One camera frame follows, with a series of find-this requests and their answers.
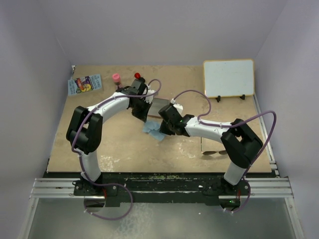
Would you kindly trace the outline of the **pink glasses case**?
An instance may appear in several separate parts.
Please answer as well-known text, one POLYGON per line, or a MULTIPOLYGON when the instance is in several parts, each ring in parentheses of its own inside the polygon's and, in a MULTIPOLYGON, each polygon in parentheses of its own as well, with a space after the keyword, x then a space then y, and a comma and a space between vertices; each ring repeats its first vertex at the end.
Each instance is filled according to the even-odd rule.
POLYGON ((170 104, 170 100, 162 98, 154 98, 152 106, 147 115, 147 121, 153 119, 170 120, 180 118, 181 114, 175 107, 170 104))

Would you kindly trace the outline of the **blue cleaning cloth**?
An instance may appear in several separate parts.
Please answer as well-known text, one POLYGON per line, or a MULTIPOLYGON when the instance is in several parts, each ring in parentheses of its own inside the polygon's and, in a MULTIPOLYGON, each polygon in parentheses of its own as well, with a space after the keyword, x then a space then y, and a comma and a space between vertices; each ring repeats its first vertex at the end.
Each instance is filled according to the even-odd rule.
POLYGON ((143 126, 143 132, 158 141, 162 141, 165 137, 165 134, 160 132, 160 124, 156 121, 146 121, 143 126))

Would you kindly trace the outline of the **gold aviator sunglasses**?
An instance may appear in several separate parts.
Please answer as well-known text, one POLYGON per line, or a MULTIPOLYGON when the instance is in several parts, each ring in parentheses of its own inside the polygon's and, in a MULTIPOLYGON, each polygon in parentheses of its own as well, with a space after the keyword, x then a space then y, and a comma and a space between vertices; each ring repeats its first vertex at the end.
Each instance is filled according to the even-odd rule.
POLYGON ((227 154, 222 143, 203 137, 200 138, 200 148, 203 155, 227 154))

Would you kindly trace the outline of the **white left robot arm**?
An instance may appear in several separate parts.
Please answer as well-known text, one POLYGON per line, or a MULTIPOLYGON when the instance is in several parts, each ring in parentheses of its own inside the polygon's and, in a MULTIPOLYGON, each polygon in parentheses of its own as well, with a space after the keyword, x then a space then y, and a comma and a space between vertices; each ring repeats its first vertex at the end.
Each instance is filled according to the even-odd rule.
POLYGON ((103 184, 97 159, 103 124, 117 113, 131 109, 132 115, 147 121, 156 91, 150 90, 144 78, 134 79, 130 86, 117 89, 104 101, 90 107, 78 106, 72 115, 66 139, 71 150, 78 154, 81 177, 87 180, 85 190, 91 195, 101 193, 103 184))

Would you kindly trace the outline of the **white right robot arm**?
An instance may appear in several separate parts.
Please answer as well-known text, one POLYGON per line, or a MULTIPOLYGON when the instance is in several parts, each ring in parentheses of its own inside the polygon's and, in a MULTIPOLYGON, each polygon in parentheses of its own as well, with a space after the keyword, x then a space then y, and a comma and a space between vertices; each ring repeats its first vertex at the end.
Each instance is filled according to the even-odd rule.
POLYGON ((162 118, 159 131, 166 135, 201 137, 223 144, 231 162, 223 176, 222 191, 233 195, 239 182, 262 149, 263 142, 241 119, 217 123, 199 121, 194 115, 182 116, 175 105, 168 104, 159 110, 162 118))

